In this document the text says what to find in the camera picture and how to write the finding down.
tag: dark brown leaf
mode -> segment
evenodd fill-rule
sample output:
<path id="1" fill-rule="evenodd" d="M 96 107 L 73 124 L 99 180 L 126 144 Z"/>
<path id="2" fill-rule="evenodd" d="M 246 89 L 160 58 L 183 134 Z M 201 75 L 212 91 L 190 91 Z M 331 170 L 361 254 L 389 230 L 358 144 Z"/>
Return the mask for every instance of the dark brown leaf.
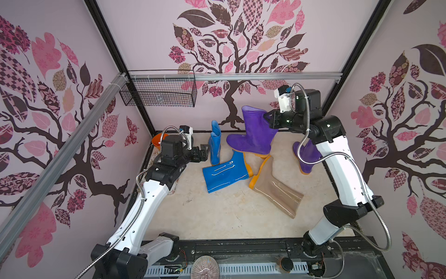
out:
<path id="1" fill-rule="evenodd" d="M 427 155 L 429 155 L 434 149 L 435 149 L 435 147 L 434 148 L 424 148 L 424 147 L 418 148 L 417 150 L 415 150 L 413 152 L 413 159 L 414 160 L 422 159 L 422 158 L 426 157 Z"/>
<path id="2" fill-rule="evenodd" d="M 209 27 L 215 24 L 212 17 L 201 10 L 188 10 L 183 12 L 178 18 L 180 17 L 187 19 L 193 26 L 198 28 Z"/>
<path id="3" fill-rule="evenodd" d="M 423 92 L 421 88 L 417 85 L 409 82 L 409 97 L 412 99 L 421 99 L 423 97 Z"/>
<path id="4" fill-rule="evenodd" d="M 425 44 L 414 48 L 420 51 L 420 66 L 423 70 L 435 75 L 445 75 L 443 69 L 446 69 L 446 53 L 441 47 Z"/>
<path id="5" fill-rule="evenodd" d="M 286 47 L 288 47 L 289 49 L 297 46 L 298 43 L 300 43 L 302 37 L 305 35 L 305 33 L 303 34 L 297 34 L 292 36 L 289 40 L 288 43 L 286 43 Z"/>

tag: cable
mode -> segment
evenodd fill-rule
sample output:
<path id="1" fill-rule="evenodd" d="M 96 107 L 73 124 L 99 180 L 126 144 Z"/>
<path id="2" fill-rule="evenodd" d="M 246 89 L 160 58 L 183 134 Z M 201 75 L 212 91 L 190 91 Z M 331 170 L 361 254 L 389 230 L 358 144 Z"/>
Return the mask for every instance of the cable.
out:
<path id="1" fill-rule="evenodd" d="M 105 250 L 99 257 L 97 257 L 91 264 L 89 264 L 86 268 L 84 268 L 81 273 L 79 273 L 74 279 L 79 279 L 81 278 L 87 271 L 89 271 L 90 268 L 92 268 L 100 259 L 102 259 L 105 255 L 107 255 L 125 236 L 125 234 L 128 232 L 128 230 L 130 230 L 131 226 L 133 225 L 133 223 L 135 223 L 136 219 L 138 218 L 139 214 L 141 213 L 141 210 L 144 206 L 144 202 L 145 202 L 145 194 L 144 194 L 144 189 L 141 186 L 141 182 L 140 182 L 140 176 L 144 173 L 147 172 L 148 169 L 143 170 L 141 173 L 139 173 L 136 176 L 136 185 L 138 186 L 138 189 L 141 193 L 141 204 L 138 208 L 138 211 L 136 212 L 135 216 L 133 217 L 132 221 L 130 222 L 130 224 L 128 224 L 127 228 L 125 228 L 124 232 L 119 236 L 119 238 L 112 244 L 110 245 L 110 247 L 107 248 L 107 250 Z"/>
<path id="2" fill-rule="evenodd" d="M 353 158 L 352 158 L 350 155 L 348 155 L 347 153 L 344 153 L 344 152 L 333 152 L 333 153 L 330 153 L 330 154 L 325 155 L 324 157 L 322 157 L 321 159 L 319 159 L 318 161 L 315 161 L 315 162 L 306 162 L 306 161 L 301 157 L 301 148 L 302 148 L 302 145 L 303 145 L 303 143 L 305 142 L 305 140 L 308 139 L 308 136 L 309 136 L 309 134 L 310 134 L 310 103 L 309 103 L 309 101 L 308 101 L 308 95 L 307 95 L 307 93 L 306 93 L 306 91 L 305 91 L 305 88 L 304 88 L 300 83 L 295 83 L 295 84 L 293 84 L 293 86 L 291 87 L 291 91 L 292 91 L 292 93 L 294 93 L 294 87 L 295 87 L 295 86 L 298 86 L 298 87 L 302 90 L 302 92 L 303 92 L 303 94 L 304 94 L 304 96 L 305 96 L 305 108 L 306 108 L 306 116 L 307 116 L 307 118 L 306 118 L 306 131 L 305 131 L 305 136 L 304 136 L 304 138 L 301 140 L 301 142 L 299 143 L 299 146 L 297 147 L 297 157 L 299 158 L 299 160 L 300 160 L 302 163 L 304 163 L 304 164 L 309 164 L 309 165 L 314 165 L 314 164 L 320 163 L 320 162 L 322 162 L 322 161 L 327 160 L 327 159 L 330 158 L 331 156 L 335 156 L 335 155 L 342 155 L 342 156 L 344 156 L 345 158 L 347 158 L 347 159 L 350 161 L 350 163 L 353 165 L 353 168 L 354 168 L 355 171 L 356 171 L 356 174 L 357 174 L 357 176 L 358 176 L 358 178 L 359 178 L 359 182 L 361 183 L 361 189 L 362 189 L 362 191 L 363 191 L 363 194 L 364 194 L 364 196 L 365 196 L 365 198 L 366 198 L 368 204 L 369 204 L 370 207 L 372 208 L 373 212 L 375 213 L 376 217 L 378 218 L 378 220 L 380 221 L 380 223 L 381 223 L 381 225 L 382 225 L 382 227 L 383 227 L 383 229 L 384 229 L 384 232 L 385 232 L 385 234 L 386 234 L 386 239 L 387 239 L 387 245 L 386 245 L 385 248 L 381 248 L 381 247 L 375 245 L 375 244 L 374 244 L 374 243 L 373 243 L 367 236 L 364 235 L 364 233 L 362 233 L 362 232 L 359 231 L 358 229 L 356 229 L 356 228 L 353 229 L 353 227 L 350 226 L 350 225 L 347 225 L 347 226 L 345 226 L 345 227 L 350 228 L 350 229 L 356 231 L 360 236 L 362 236 L 362 238 L 364 238 L 365 241 L 367 241 L 367 242 L 368 242 L 373 248 L 375 248 L 376 250 L 378 250 L 378 251 L 380 251 L 380 252 L 388 252 L 388 251 L 390 250 L 390 248 L 392 247 L 392 238 L 390 237 L 389 229 L 387 228 L 386 223 L 384 223 L 383 218 L 381 217 L 381 215 L 379 214 L 378 210 L 376 209 L 376 206 L 373 204 L 373 202 L 372 202 L 372 200 L 371 200 L 371 198 L 370 198 L 370 196 L 369 196 L 369 194 L 368 194 L 368 191 L 367 191 L 367 189 L 366 189 L 366 183 L 365 183 L 365 181 L 364 181 L 364 178 L 362 177 L 361 170 L 359 169 L 358 165 L 355 163 L 355 161 L 353 160 Z"/>

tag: floor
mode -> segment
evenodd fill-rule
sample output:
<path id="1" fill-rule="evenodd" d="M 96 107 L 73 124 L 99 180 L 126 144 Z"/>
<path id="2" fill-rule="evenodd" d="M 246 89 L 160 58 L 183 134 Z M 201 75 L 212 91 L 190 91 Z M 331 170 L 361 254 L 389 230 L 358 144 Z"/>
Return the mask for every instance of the floor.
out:
<path id="1" fill-rule="evenodd" d="M 226 143 L 229 133 L 222 133 L 220 162 L 228 161 L 232 150 Z M 207 143 L 208 133 L 195 133 L 194 146 Z M 290 188 L 304 194 L 294 219 L 276 208 L 262 194 L 248 185 L 251 179 L 241 180 L 209 194 L 202 168 L 210 161 L 189 163 L 181 174 L 175 192 L 166 196 L 145 233 L 145 240 L 153 240 L 167 232 L 180 239 L 235 239 L 302 237 L 322 217 L 322 208 L 337 199 L 322 164 L 303 175 L 292 151 L 295 141 L 303 135 L 279 132 L 271 149 L 274 158 L 273 176 Z M 256 175 L 262 159 L 246 155 Z M 354 236 L 351 229 L 340 236 Z"/>

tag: wallpaper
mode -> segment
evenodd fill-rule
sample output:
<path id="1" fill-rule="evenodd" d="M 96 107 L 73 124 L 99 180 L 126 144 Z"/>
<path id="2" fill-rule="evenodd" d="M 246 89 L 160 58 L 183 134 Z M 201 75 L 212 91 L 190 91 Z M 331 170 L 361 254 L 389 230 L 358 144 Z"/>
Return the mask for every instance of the wallpaper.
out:
<path id="1" fill-rule="evenodd" d="M 37 13 L 18 13 L 22 4 L 0 14 L 0 221 L 117 74 L 81 2 L 29 6 L 52 18 L 50 23 L 35 21 Z M 66 25 L 55 28 L 61 17 Z M 81 26 L 70 26 L 79 21 Z M 124 106 L 117 95 L 20 233 L 0 277 L 79 273 L 94 245 L 104 243 L 121 221 L 149 141 L 136 108 Z"/>
<path id="2" fill-rule="evenodd" d="M 133 0 L 124 5 L 119 1 L 99 1 L 130 70 L 177 69 L 186 74 L 340 71 L 376 3 Z M 132 27 L 123 28 L 126 24 Z M 195 108 L 146 109 L 158 130 L 172 124 L 210 130 L 212 119 L 223 130 L 244 129 L 243 105 L 269 111 L 277 105 L 273 90 L 294 82 L 200 81 L 196 83 Z M 335 81 L 300 82 L 320 90 L 323 100 Z M 191 88 L 191 82 L 184 82 L 176 92 Z"/>
<path id="3" fill-rule="evenodd" d="M 446 5 L 398 1 L 329 114 L 343 122 L 396 278 L 446 278 Z M 384 245 L 373 214 L 360 220 Z"/>

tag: pink leaf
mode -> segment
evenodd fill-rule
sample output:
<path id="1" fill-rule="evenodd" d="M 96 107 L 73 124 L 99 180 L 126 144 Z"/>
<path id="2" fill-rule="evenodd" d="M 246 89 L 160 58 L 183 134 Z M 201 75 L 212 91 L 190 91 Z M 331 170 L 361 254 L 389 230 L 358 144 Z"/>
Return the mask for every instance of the pink leaf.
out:
<path id="1" fill-rule="evenodd" d="M 415 116 L 415 123 L 426 125 L 430 121 L 430 110 L 429 108 L 425 108 Z"/>
<path id="2" fill-rule="evenodd" d="M 234 66 L 234 62 L 233 61 L 229 62 L 226 65 L 226 67 L 224 68 L 224 72 L 225 73 L 229 73 L 232 70 L 233 66 Z"/>
<path id="3" fill-rule="evenodd" d="M 294 27 L 296 28 L 296 33 L 299 32 L 299 30 L 302 28 L 302 26 L 304 25 L 304 21 L 305 21 L 305 15 L 304 15 L 304 12 L 301 9 L 297 13 L 296 23 L 294 24 Z"/>
<path id="4" fill-rule="evenodd" d="M 246 47 L 246 40 L 245 40 L 245 37 L 241 36 L 241 37 L 239 38 L 239 40 L 237 41 L 237 47 L 238 47 L 239 49 L 242 49 L 242 48 Z"/>
<path id="5" fill-rule="evenodd" d="M 446 142 L 440 144 L 437 150 L 437 157 L 439 157 L 441 160 L 446 161 Z"/>
<path id="6" fill-rule="evenodd" d="M 262 94 L 262 95 L 266 95 L 266 91 L 265 91 L 265 89 L 263 89 L 263 87 L 260 87 L 260 86 L 259 86 L 259 87 L 257 88 L 257 90 L 259 91 L 260 94 Z"/>
<path id="7" fill-rule="evenodd" d="M 253 52 L 250 52 L 247 54 L 246 59 L 248 60 L 248 62 L 252 63 L 257 59 L 258 56 L 259 56 L 259 52 L 253 51 Z"/>
<path id="8" fill-rule="evenodd" d="M 399 139 L 400 141 L 406 142 L 406 141 L 410 141 L 411 139 L 413 139 L 417 135 L 418 135 L 417 132 L 409 131 L 409 132 L 402 132 L 402 133 L 398 134 L 395 137 L 397 139 Z"/>
<path id="9" fill-rule="evenodd" d="M 46 144 L 43 141 L 30 141 L 25 143 L 24 146 L 34 156 L 42 156 L 46 150 Z"/>
<path id="10" fill-rule="evenodd" d="M 113 141 L 113 140 L 108 140 L 108 141 L 104 142 L 104 145 L 105 145 L 106 147 L 112 147 L 115 143 L 116 143 L 116 142 Z"/>
<path id="11" fill-rule="evenodd" d="M 407 199 L 407 209 L 412 216 L 417 213 L 417 200 L 415 199 L 415 195 Z"/>
<path id="12" fill-rule="evenodd" d="M 50 119 L 46 117 L 46 115 L 38 112 L 32 112 L 31 115 L 33 116 L 33 120 L 34 123 L 36 123 L 36 126 L 42 130 L 45 130 L 51 124 Z"/>
<path id="13" fill-rule="evenodd" d="M 68 132 L 74 132 L 76 129 L 76 121 L 71 113 L 64 116 L 62 120 L 62 129 Z"/>
<path id="14" fill-rule="evenodd" d="M 232 50 L 228 46 L 224 46 L 222 53 L 224 57 L 229 57 L 232 54 Z"/>

